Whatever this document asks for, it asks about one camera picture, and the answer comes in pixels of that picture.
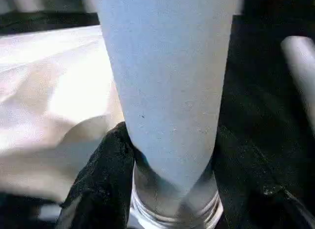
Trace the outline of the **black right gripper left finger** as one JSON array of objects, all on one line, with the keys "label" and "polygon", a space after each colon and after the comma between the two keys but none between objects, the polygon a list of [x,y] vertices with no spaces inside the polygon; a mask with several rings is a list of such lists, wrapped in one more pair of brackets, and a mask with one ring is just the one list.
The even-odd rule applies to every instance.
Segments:
[{"label": "black right gripper left finger", "polygon": [[61,229],[125,229],[129,219],[134,148],[125,122],[102,139],[62,204]]}]

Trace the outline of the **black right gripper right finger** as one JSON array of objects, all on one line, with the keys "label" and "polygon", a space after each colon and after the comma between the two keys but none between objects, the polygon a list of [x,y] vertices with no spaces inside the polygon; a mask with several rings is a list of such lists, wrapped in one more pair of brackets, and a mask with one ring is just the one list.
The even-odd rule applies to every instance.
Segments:
[{"label": "black right gripper right finger", "polygon": [[230,229],[315,227],[314,214],[280,182],[254,143],[225,126],[217,131],[213,169]]}]

